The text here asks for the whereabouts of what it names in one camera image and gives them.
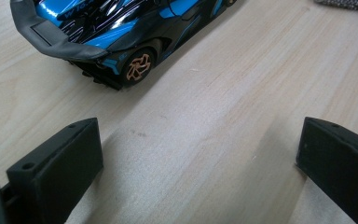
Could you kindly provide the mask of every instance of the gray fabric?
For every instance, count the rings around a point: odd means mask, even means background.
[[[315,2],[333,7],[345,7],[358,10],[358,0],[315,0]]]

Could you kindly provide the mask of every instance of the black object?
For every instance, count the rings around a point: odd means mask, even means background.
[[[358,0],[315,0],[315,2],[332,7],[344,7],[347,9],[358,10]]]
[[[335,123],[306,118],[296,162],[358,223],[358,134]]]
[[[0,223],[64,223],[102,168],[97,119],[67,126],[7,170]]]

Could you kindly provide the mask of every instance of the wooden table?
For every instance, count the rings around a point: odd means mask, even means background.
[[[358,12],[240,0],[135,87],[80,73],[37,52],[0,1],[0,186],[96,117],[104,169],[68,223],[351,223],[295,158],[306,116],[358,133]]]

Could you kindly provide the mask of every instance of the black plastic block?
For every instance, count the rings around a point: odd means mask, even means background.
[[[335,123],[306,118],[296,162],[358,223],[358,134]]]

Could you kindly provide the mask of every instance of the black car body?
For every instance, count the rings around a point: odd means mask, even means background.
[[[142,80],[235,0],[11,0],[40,52],[115,87]]]

